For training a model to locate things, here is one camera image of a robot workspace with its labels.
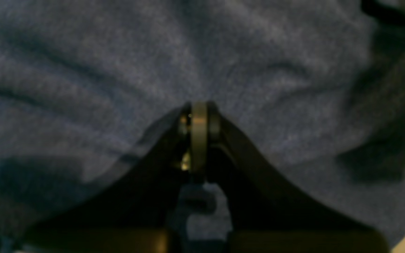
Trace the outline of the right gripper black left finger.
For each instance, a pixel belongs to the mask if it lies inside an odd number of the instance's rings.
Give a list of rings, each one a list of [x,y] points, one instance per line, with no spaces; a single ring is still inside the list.
[[[208,103],[186,104],[145,158],[92,199],[38,225],[25,253],[180,253],[167,215],[181,187],[204,183]]]

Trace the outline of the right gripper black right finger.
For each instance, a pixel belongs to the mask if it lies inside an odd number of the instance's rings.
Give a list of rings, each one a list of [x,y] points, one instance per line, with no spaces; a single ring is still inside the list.
[[[320,203],[287,180],[249,138],[208,110],[207,179],[227,198],[228,253],[388,253],[376,229]]]

